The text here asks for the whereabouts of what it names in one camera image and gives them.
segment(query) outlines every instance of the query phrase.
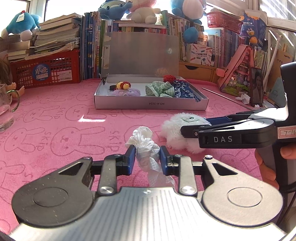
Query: wooden cabinet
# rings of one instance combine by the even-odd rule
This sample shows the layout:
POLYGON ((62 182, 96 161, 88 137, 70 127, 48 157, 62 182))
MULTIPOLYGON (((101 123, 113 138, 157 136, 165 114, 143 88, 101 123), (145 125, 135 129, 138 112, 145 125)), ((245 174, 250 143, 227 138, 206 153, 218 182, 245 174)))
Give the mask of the wooden cabinet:
POLYGON ((185 79, 204 80, 216 83, 219 77, 215 72, 216 68, 212 66, 179 61, 179 76, 185 79))

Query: pink tablecloth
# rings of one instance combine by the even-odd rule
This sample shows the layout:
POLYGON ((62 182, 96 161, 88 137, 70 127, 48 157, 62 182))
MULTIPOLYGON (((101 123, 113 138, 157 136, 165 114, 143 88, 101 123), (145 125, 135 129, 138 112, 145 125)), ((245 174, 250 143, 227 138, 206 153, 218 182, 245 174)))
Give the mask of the pink tablecloth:
MULTIPOLYGON (((192 81, 210 100, 206 111, 193 111, 202 117, 217 117, 247 111, 233 102, 202 90, 218 92, 216 85, 192 81)), ((9 233, 17 226, 11 198, 22 185, 48 174, 82 156, 103 160, 112 153, 125 153, 125 142, 139 126, 149 127, 153 140, 165 145, 158 136, 162 123, 176 110, 95 110, 97 80, 80 84, 27 89, 14 114, 15 123, 0 134, 0 230, 9 233)), ((201 161, 205 154, 256 178, 261 178, 254 150, 205 150, 199 155, 180 154, 201 161)), ((197 177, 199 189, 202 189, 197 177)), ((118 187, 148 186, 147 174, 135 164, 131 176, 118 177, 118 187)))

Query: water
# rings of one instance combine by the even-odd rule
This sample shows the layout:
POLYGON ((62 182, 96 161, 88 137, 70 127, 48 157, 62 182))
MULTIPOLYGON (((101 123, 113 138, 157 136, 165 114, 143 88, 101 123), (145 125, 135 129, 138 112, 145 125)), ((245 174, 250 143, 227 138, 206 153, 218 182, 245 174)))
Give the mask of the water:
POLYGON ((13 116, 10 105, 2 105, 0 107, 0 132, 5 131, 13 124, 13 116))

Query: blue plush toy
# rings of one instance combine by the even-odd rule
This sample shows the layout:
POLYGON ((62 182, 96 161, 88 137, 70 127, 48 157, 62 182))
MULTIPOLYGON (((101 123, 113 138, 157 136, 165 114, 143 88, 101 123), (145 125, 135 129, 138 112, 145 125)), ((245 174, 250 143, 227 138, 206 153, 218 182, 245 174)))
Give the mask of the blue plush toy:
MULTIPOLYGON (((188 19, 191 22, 202 24, 200 19, 204 15, 205 0, 170 0, 172 13, 178 17, 188 19)), ((198 38, 198 31, 195 27, 188 28, 183 38, 187 44, 194 43, 198 38)))
POLYGON ((125 3, 119 0, 106 0, 98 11, 102 19, 120 20, 125 13, 130 13, 129 9, 132 7, 132 2, 125 3))
POLYGON ((33 35, 39 31, 40 20, 40 16, 22 11, 15 15, 10 24, 3 29, 1 38, 6 39, 10 33, 13 33, 20 34, 22 41, 31 40, 33 35))

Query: mug handle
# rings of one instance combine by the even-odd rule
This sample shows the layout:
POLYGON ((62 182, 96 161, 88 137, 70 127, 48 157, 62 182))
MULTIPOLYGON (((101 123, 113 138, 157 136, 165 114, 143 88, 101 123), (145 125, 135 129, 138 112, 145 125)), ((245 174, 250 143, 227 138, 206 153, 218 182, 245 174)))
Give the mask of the mug handle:
POLYGON ((18 108, 18 106, 20 105, 20 96, 19 96, 19 94, 18 94, 18 92, 17 92, 16 90, 9 90, 9 91, 7 91, 7 94, 9 94, 10 92, 15 92, 15 93, 17 93, 17 106, 14 107, 14 108, 11 110, 12 112, 15 112, 16 109, 18 108))

